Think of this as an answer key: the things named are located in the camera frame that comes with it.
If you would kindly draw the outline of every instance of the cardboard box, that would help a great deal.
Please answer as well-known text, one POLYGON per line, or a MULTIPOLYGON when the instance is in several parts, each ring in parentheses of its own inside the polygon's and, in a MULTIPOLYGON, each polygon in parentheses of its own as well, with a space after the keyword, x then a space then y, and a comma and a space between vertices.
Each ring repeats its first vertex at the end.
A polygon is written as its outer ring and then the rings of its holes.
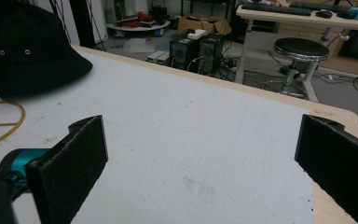
POLYGON ((183 16, 179 19, 177 34, 181 35, 187 30, 205 30, 206 35, 220 34, 228 35, 231 33, 231 27, 228 21, 220 17, 204 16, 200 14, 191 14, 183 16))

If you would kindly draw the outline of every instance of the keyboard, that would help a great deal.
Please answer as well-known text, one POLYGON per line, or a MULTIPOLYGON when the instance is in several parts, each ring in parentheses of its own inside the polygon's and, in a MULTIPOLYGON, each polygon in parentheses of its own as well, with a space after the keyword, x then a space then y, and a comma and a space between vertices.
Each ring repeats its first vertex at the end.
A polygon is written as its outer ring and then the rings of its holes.
POLYGON ((290 14, 290 15, 297 15, 297 16, 310 16, 309 9, 299 8, 299 7, 277 7, 277 6, 270 6, 265 4, 242 2, 242 9, 276 12, 276 13, 283 13, 283 14, 290 14))
POLYGON ((329 10, 332 12, 347 12, 351 9, 349 6, 340 6, 340 5, 329 5, 321 3, 309 3, 309 2, 292 2, 290 7, 294 8, 307 8, 312 11, 320 11, 322 9, 329 10))

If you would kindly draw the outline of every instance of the computer tower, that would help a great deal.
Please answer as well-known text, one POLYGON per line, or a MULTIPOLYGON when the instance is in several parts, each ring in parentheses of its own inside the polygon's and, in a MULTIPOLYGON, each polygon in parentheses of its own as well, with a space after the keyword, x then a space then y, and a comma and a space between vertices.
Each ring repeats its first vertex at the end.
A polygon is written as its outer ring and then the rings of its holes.
POLYGON ((197 72, 200 43, 185 36, 176 37, 170 42, 170 58, 173 68, 197 72))
POLYGON ((224 44, 223 35, 206 35, 200 41, 199 73, 214 74, 222 61, 222 50, 224 44))

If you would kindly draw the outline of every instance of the cabinet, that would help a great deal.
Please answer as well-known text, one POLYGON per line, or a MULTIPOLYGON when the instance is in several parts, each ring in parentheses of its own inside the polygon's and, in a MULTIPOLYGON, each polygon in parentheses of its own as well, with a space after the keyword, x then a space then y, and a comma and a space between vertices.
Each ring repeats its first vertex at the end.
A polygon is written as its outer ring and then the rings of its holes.
MULTIPOLYGON (((207 3, 211 5, 211 16, 213 14, 213 5, 214 4, 221 4, 221 5, 226 5, 226 19, 228 16, 228 9, 229 9, 229 0, 187 0, 190 1, 190 14, 193 13, 193 3, 194 2, 201 2, 201 3, 207 3)), ((182 0, 181 3, 181 10, 180 10, 180 15, 183 16, 183 4, 184 4, 185 0, 182 0)))

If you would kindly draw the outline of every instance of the desk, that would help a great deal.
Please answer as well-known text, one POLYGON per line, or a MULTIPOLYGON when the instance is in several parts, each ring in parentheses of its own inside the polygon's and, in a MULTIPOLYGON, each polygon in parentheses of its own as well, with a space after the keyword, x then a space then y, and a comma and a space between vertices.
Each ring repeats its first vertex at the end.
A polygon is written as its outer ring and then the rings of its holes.
MULTIPOLYGON (((103 115, 110 160, 73 223, 353 223, 294 161, 302 114, 358 137, 352 112, 75 48, 91 72, 12 98, 27 115, 0 142, 0 160, 15 148, 53 147, 69 124, 103 115)), ((38 222, 32 195, 13 205, 19 223, 38 222)))
MULTIPOLYGON (((247 10, 247 9, 242 9, 241 6, 239 6, 236 14, 244 19, 249 19, 246 35, 250 35, 252 33, 252 26, 254 20, 276 21, 276 22, 284 22, 284 23, 292 23, 292 24, 305 24, 305 25, 326 27, 324 36, 321 38, 321 43, 324 44, 325 46, 328 43, 333 27, 358 30, 358 21, 342 19, 338 17, 336 13, 334 13, 331 19, 324 19, 315 16, 315 12, 312 12, 311 16, 306 17, 306 16, 296 16, 296 15, 288 15, 282 13, 247 10)), ((249 38, 245 38, 242 47, 240 65, 237 70, 237 74, 235 76, 236 83, 241 84, 243 81, 243 70, 245 66, 245 57, 248 47, 249 47, 249 38)), ((308 69, 307 74, 303 77, 303 85, 305 90, 307 91, 309 100, 314 102, 317 102, 317 98, 316 95, 314 94, 314 90, 312 86, 310 85, 310 79, 312 78, 316 66, 317 63, 312 63, 308 69)))

